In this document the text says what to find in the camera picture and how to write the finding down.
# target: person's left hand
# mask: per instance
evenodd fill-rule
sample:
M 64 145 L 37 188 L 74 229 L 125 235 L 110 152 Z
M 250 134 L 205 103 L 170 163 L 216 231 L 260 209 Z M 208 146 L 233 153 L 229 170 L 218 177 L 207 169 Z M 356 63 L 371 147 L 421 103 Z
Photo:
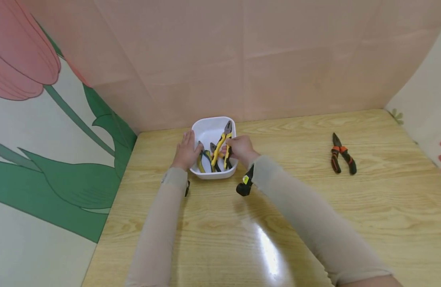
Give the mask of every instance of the person's left hand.
M 195 133 L 193 130 L 187 131 L 182 136 L 181 143 L 176 146 L 176 155 L 173 159 L 173 164 L 170 167 L 179 167 L 187 171 L 196 162 L 197 157 L 203 150 L 203 144 L 198 143 L 197 148 L 193 150 L 195 144 Z

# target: beige sleeve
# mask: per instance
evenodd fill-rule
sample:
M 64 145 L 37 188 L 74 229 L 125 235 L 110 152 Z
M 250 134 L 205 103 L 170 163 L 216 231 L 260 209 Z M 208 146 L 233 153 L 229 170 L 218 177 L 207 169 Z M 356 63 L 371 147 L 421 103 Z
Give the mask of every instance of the beige sleeve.
M 169 286 L 173 241 L 185 188 L 187 172 L 169 169 L 142 227 L 125 287 Z
M 325 200 L 268 157 L 255 160 L 252 181 L 294 227 L 335 286 L 392 274 Z

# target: pliers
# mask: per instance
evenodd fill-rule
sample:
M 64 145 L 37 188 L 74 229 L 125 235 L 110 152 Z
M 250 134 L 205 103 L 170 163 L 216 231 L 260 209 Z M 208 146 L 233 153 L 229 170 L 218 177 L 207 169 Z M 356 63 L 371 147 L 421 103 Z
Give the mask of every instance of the pliers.
M 213 152 L 211 166 L 215 166 L 215 164 L 217 163 L 219 151 L 221 150 L 221 147 L 224 144 L 225 140 L 231 138 L 232 138 L 232 121 L 229 121 L 225 126 L 224 132 L 220 136 L 220 140 L 217 142 L 216 148 Z M 224 170 L 227 170 L 227 165 L 230 164 L 231 155 L 232 155 L 232 148 L 229 145 L 227 145 L 227 151 L 225 153 L 225 160 L 224 160 Z
M 211 147 L 211 152 L 212 152 L 212 154 L 214 154 L 214 152 L 215 152 L 215 150 L 216 150 L 216 145 L 215 145 L 214 143 L 211 142 L 211 143 L 209 144 L 209 146 Z M 219 152 L 217 155 L 218 155 L 218 157 L 223 158 L 223 160 L 225 161 L 225 155 L 224 155 L 222 152 Z M 218 166 L 218 164 L 217 164 L 217 162 L 214 164 L 214 167 L 215 167 L 215 169 L 216 169 L 217 171 L 221 171 L 220 168 L 219 168 L 219 166 Z M 231 169 L 231 168 L 232 168 L 232 164 L 230 163 L 230 161 L 227 162 L 227 168 L 228 168 L 228 169 Z
M 332 134 L 332 142 L 334 146 L 332 147 L 332 157 L 331 157 L 331 166 L 332 169 L 335 171 L 335 173 L 341 173 L 342 170 L 340 169 L 339 165 L 339 153 L 342 154 L 342 157 L 344 158 L 345 162 L 347 162 L 348 167 L 350 168 L 350 174 L 354 175 L 357 172 L 356 169 L 356 163 L 354 162 L 351 155 L 348 154 L 348 149 L 345 148 L 342 143 L 340 142 L 339 137 L 333 133 Z
M 198 166 L 198 169 L 200 170 L 200 172 L 202 172 L 202 173 L 206 173 L 206 171 L 205 171 L 205 169 L 204 169 L 204 167 L 203 167 L 203 163 L 202 163 L 202 161 L 203 161 L 203 156 L 205 156 L 206 158 L 208 158 L 209 162 L 211 162 L 211 153 L 210 153 L 208 150 L 202 150 L 202 151 L 200 152 L 200 155 L 198 156 L 198 159 L 197 159 L 197 166 Z M 214 172 L 214 167 L 213 167 L 213 166 L 211 166 L 211 172 Z

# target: table surface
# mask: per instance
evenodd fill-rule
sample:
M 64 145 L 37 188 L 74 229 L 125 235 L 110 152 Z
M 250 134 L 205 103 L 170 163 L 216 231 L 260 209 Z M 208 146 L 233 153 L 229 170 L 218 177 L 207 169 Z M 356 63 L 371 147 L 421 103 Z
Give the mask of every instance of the table surface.
M 383 110 L 239 123 L 257 151 L 314 187 L 404 286 L 441 286 L 441 175 Z M 84 287 L 123 286 L 142 224 L 183 130 L 139 135 Z M 330 167 L 336 132 L 358 173 Z M 244 175 L 191 176 L 173 252 L 172 286 L 330 286 L 323 267 Z

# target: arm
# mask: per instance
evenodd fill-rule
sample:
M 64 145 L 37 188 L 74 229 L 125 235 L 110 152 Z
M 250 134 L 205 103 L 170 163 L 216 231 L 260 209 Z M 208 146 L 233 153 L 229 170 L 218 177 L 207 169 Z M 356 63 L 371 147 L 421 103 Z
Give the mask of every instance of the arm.
M 232 157 L 247 168 L 252 181 L 323 264 L 332 284 L 342 287 L 400 287 L 366 242 L 308 185 L 291 177 L 277 163 L 260 156 L 247 136 L 228 142 Z
M 193 147 L 193 131 L 184 133 L 142 227 L 125 287 L 169 286 L 173 242 L 187 187 L 187 170 L 196 161 L 203 145 L 199 144 L 195 151 Z

